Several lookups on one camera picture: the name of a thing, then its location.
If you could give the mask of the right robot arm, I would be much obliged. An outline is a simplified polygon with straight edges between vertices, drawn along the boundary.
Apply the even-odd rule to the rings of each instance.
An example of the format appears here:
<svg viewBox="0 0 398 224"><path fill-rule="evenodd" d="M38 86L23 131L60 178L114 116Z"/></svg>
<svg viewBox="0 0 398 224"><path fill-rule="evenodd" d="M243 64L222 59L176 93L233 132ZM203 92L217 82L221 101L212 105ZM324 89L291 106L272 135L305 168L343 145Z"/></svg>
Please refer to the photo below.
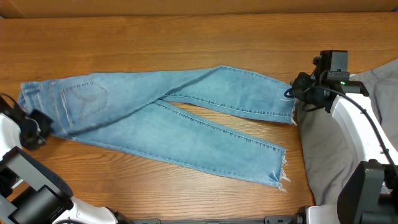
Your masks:
<svg viewBox="0 0 398 224"><path fill-rule="evenodd" d="M315 199L295 223L396 223L397 62L352 74L347 51L324 50L313 64L287 91Z"/></svg>

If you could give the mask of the light blue denim jeans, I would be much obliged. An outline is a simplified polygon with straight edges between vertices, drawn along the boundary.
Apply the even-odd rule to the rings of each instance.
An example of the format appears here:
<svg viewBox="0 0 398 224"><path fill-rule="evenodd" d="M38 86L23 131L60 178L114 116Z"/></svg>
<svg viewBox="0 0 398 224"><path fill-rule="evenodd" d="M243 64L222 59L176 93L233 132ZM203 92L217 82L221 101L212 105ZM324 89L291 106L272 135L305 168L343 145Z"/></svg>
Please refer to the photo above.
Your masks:
<svg viewBox="0 0 398 224"><path fill-rule="evenodd" d="M19 104L49 116L59 138L279 188L287 177L283 147L178 104L291 124L295 101L285 97L288 88L260 73L227 66L92 73L22 83Z"/></svg>

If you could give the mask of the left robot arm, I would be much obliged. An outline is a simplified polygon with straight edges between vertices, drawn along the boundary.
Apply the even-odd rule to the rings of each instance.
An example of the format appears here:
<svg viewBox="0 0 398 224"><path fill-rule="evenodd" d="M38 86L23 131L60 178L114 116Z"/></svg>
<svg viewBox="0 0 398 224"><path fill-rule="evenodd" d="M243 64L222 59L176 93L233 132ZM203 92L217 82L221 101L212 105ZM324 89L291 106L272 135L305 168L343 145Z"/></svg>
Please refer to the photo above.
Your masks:
<svg viewBox="0 0 398 224"><path fill-rule="evenodd" d="M28 152L47 143L52 119L26 113L1 94L1 222L131 224L120 212L77 199L69 185Z"/></svg>

